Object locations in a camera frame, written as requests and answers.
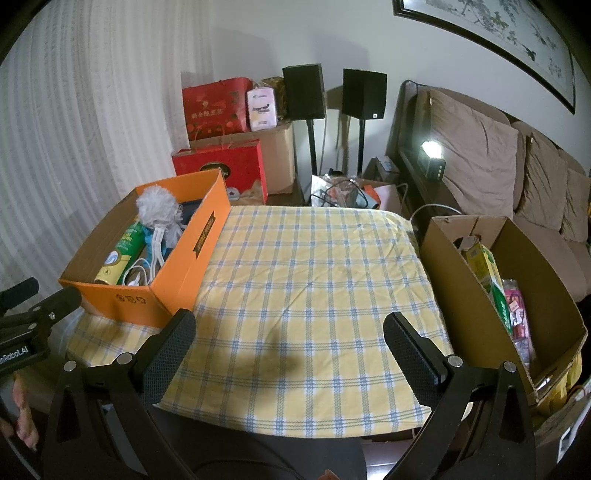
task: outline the red gift bag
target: red gift bag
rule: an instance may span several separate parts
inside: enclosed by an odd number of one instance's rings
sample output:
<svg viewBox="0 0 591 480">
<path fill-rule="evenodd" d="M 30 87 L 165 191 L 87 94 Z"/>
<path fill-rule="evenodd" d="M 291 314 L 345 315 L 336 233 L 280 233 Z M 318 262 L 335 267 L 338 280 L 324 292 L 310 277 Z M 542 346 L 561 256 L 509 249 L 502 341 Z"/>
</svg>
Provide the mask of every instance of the red gift bag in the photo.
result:
<svg viewBox="0 0 591 480">
<path fill-rule="evenodd" d="M 230 200 L 241 200 L 241 205 L 267 202 L 267 182 L 258 140 L 181 151 L 173 156 L 173 164 L 177 175 L 219 168 Z"/>
<path fill-rule="evenodd" d="M 183 89 L 189 140 L 248 132 L 246 92 L 252 81 L 237 77 Z"/>
</svg>

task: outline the pink package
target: pink package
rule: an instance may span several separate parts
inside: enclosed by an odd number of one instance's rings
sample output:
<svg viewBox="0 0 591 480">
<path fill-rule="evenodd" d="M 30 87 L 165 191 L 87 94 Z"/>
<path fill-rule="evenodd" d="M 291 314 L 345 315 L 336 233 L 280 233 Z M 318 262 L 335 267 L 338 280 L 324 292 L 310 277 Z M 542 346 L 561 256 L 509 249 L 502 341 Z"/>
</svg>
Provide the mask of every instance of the pink package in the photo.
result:
<svg viewBox="0 0 591 480">
<path fill-rule="evenodd" d="M 503 289 L 509 306 L 513 343 L 525 367 L 529 369 L 530 363 L 535 359 L 535 350 L 531 343 L 530 326 L 527 321 L 523 296 L 517 287 L 516 280 L 503 280 Z"/>
</svg>

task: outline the cardboard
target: cardboard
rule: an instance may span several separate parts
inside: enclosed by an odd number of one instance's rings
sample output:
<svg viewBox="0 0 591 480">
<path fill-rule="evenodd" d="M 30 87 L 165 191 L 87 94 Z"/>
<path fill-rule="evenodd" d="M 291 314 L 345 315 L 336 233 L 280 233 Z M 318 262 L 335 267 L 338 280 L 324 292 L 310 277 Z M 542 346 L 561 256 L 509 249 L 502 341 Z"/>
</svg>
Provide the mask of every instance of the cardboard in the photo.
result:
<svg viewBox="0 0 591 480">
<path fill-rule="evenodd" d="M 502 278 L 517 280 L 537 360 L 528 372 L 486 291 L 454 241 L 477 235 L 495 256 Z M 572 365 L 587 329 L 569 292 L 535 245 L 506 217 L 434 217 L 421 260 L 429 274 L 454 351 L 469 365 L 513 362 L 530 405 L 542 401 Z"/>
<path fill-rule="evenodd" d="M 208 145 L 225 145 L 233 142 L 248 142 L 252 140 L 259 140 L 261 144 L 262 163 L 265 170 L 268 194 L 291 193 L 296 177 L 291 122 L 286 122 L 275 128 L 260 130 L 258 132 L 246 132 L 196 140 L 189 142 L 189 145 L 192 150 L 195 150 L 196 148 L 203 148 Z"/>
<path fill-rule="evenodd" d="M 95 284 L 105 258 L 137 215 L 135 201 L 152 185 L 168 189 L 179 203 L 203 199 L 164 266 L 150 286 Z M 59 282 L 74 286 L 83 307 L 115 320 L 164 327 L 180 308 L 193 310 L 195 298 L 230 212 L 220 170 L 208 170 L 140 185 L 99 222 L 78 249 Z"/>
</svg>

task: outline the human hand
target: human hand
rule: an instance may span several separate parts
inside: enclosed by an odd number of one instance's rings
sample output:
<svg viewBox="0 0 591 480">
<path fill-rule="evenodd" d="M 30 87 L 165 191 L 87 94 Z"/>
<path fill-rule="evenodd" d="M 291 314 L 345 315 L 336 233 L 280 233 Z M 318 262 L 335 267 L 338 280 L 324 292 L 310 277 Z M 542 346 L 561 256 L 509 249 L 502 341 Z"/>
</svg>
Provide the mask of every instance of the human hand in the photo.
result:
<svg viewBox="0 0 591 480">
<path fill-rule="evenodd" d="M 18 408 L 18 418 L 15 425 L 16 434 L 31 450 L 35 451 L 39 442 L 39 433 L 33 423 L 31 407 L 27 401 L 25 382 L 22 376 L 16 372 L 13 373 L 12 378 L 14 380 L 12 400 Z M 11 437 L 15 434 L 13 426 L 4 419 L 0 419 L 0 432 L 5 437 Z"/>
<path fill-rule="evenodd" d="M 326 469 L 324 471 L 324 475 L 321 475 L 320 477 L 318 477 L 318 480 L 339 480 L 339 477 L 337 477 L 330 470 Z"/>
</svg>

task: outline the brown cushion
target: brown cushion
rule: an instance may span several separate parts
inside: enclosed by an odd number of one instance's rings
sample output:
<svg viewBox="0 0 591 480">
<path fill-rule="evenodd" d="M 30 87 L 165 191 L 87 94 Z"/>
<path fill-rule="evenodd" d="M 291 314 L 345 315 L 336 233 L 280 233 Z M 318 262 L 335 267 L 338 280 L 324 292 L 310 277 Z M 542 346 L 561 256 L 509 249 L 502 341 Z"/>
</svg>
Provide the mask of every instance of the brown cushion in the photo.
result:
<svg viewBox="0 0 591 480">
<path fill-rule="evenodd" d="M 573 300 L 583 300 L 587 295 L 587 281 L 574 253 L 560 233 L 534 225 L 518 216 L 513 221 L 548 261 Z"/>
<path fill-rule="evenodd" d="M 514 128 L 432 90 L 430 136 L 443 147 L 443 182 L 463 212 L 513 216 Z"/>
<path fill-rule="evenodd" d="M 509 122 L 509 119 L 507 118 L 507 116 L 503 112 L 501 112 L 498 108 L 495 108 L 492 105 L 489 105 L 488 103 L 482 102 L 481 100 L 477 100 L 472 97 L 468 97 L 468 95 L 464 95 L 463 93 L 458 93 L 458 92 L 454 92 L 453 90 L 448 90 L 446 88 L 438 88 L 438 89 L 432 89 L 432 90 L 438 90 L 439 92 L 444 93 L 448 97 L 453 98 L 456 102 L 463 103 L 464 105 L 469 106 L 470 108 L 472 108 L 476 112 L 480 112 L 480 113 L 486 115 L 487 117 L 492 118 L 493 120 L 496 120 L 497 122 L 500 122 L 505 125 L 511 124 Z"/>
<path fill-rule="evenodd" d="M 511 124 L 511 126 L 513 128 L 516 128 L 517 130 L 519 130 L 524 137 L 531 137 L 531 134 L 535 132 L 535 133 L 538 134 L 538 139 L 539 140 L 543 140 L 548 145 L 551 145 L 552 147 L 556 148 L 556 145 L 554 145 L 554 143 L 552 142 L 551 139 L 549 139 L 548 137 L 546 137 L 539 130 L 536 130 L 534 127 L 532 127 L 531 125 L 526 124 L 525 122 L 522 122 L 521 120 L 518 120 L 516 122 L 513 122 Z"/>
<path fill-rule="evenodd" d="M 525 142 L 527 138 L 518 131 L 517 133 L 517 153 L 515 159 L 515 187 L 513 188 L 513 210 L 517 210 L 521 193 L 523 192 L 523 179 L 525 177 Z"/>
<path fill-rule="evenodd" d="M 537 132 L 527 140 L 525 179 L 517 215 L 559 231 L 566 204 L 566 163 Z"/>
<path fill-rule="evenodd" d="M 584 242 L 587 240 L 587 201 L 591 179 L 568 169 L 566 182 L 566 205 L 560 233 L 565 240 Z"/>
<path fill-rule="evenodd" d="M 566 162 L 566 166 L 574 171 L 577 171 L 579 173 L 582 173 L 583 175 L 586 175 L 585 173 L 585 169 L 583 168 L 583 166 L 577 162 L 573 157 L 571 157 L 568 153 L 566 153 L 564 150 L 558 149 L 558 155 L 560 155 L 560 158 L 562 158 L 565 162 Z"/>
<path fill-rule="evenodd" d="M 587 292 L 586 294 L 591 294 L 591 255 L 589 255 L 589 250 L 587 250 L 587 245 L 580 242 L 566 242 L 570 248 L 570 251 L 573 253 L 581 271 L 583 272 L 583 276 L 585 277 L 585 282 L 587 285 Z"/>
</svg>

